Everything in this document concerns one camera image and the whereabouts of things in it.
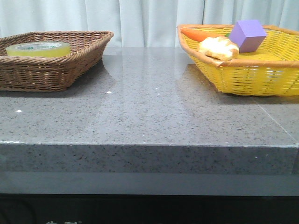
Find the orange toy carrot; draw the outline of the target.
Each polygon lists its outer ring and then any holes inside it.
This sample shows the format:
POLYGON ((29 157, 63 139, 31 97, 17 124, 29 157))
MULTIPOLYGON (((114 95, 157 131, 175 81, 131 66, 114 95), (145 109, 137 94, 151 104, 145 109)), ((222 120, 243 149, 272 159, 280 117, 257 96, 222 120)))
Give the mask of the orange toy carrot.
POLYGON ((197 29, 192 29, 192 28, 182 28, 181 33, 187 36, 188 38, 198 42, 202 42, 208 37, 216 38, 222 36, 220 34, 208 33, 197 29))

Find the purple cube block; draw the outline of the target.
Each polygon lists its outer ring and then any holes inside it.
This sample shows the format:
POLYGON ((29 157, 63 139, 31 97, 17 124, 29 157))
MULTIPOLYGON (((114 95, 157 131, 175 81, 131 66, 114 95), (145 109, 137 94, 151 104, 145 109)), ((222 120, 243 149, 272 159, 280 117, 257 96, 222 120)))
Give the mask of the purple cube block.
POLYGON ((239 47, 239 53, 254 52, 267 34, 259 20, 240 20, 232 28, 229 39, 239 47))

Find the white curtain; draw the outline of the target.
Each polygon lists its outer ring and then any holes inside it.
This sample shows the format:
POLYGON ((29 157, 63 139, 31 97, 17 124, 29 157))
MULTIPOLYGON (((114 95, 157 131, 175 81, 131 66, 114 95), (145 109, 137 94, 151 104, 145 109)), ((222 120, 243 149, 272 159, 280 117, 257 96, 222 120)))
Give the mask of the white curtain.
POLYGON ((2 37, 32 31, 112 31, 112 47, 178 47, 180 24, 257 19, 298 30, 296 0, 3 0, 2 37))

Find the brown wicker basket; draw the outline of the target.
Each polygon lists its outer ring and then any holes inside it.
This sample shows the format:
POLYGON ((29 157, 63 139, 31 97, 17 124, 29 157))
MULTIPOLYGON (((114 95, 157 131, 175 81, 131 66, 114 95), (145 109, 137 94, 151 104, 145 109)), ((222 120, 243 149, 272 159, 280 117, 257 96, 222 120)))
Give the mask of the brown wicker basket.
POLYGON ((35 31, 0 40, 0 89, 2 91, 65 91, 96 65, 114 36, 112 31, 35 31), (71 52, 63 57, 8 56, 6 48, 26 42, 62 41, 71 52))

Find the bread roll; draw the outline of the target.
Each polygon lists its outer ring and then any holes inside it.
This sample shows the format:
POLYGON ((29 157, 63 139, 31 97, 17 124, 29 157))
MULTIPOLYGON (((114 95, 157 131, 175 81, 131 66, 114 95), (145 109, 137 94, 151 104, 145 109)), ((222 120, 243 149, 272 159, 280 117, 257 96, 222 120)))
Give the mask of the bread roll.
POLYGON ((239 47, 225 36, 206 38, 199 43, 197 51, 222 61, 239 56, 239 47))

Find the yellow clear tape roll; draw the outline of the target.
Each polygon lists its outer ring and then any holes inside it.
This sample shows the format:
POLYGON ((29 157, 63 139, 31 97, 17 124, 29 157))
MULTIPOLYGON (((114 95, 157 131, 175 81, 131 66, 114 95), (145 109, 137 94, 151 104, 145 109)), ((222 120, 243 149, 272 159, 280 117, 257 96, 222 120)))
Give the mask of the yellow clear tape roll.
POLYGON ((66 42, 27 42, 6 47, 8 56, 62 57, 70 54, 71 47, 66 42))

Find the yellow woven basket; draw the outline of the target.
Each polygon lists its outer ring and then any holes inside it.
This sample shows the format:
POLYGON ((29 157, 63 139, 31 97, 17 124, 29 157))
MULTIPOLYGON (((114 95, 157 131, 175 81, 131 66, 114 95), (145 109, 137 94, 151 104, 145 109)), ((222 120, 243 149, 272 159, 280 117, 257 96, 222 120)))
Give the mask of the yellow woven basket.
POLYGON ((199 43, 184 35, 181 32, 184 28, 225 35, 233 25, 181 24, 177 27, 181 47, 218 91, 244 96, 299 94, 298 31, 265 25, 267 36, 255 52, 219 61, 199 53, 199 43))

